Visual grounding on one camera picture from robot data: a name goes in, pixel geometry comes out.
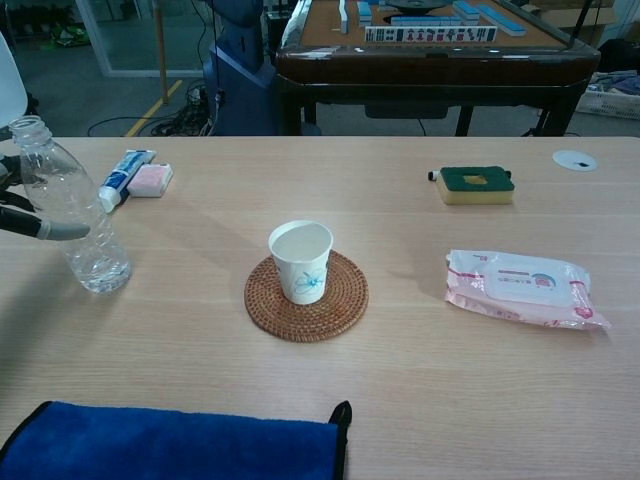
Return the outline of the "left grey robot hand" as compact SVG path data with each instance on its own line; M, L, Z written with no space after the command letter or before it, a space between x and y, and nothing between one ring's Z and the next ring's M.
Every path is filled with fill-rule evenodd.
M1 229L40 240L71 241L86 237L85 224L56 223L35 215L35 208L23 196L9 188L22 184L19 156L1 158Z

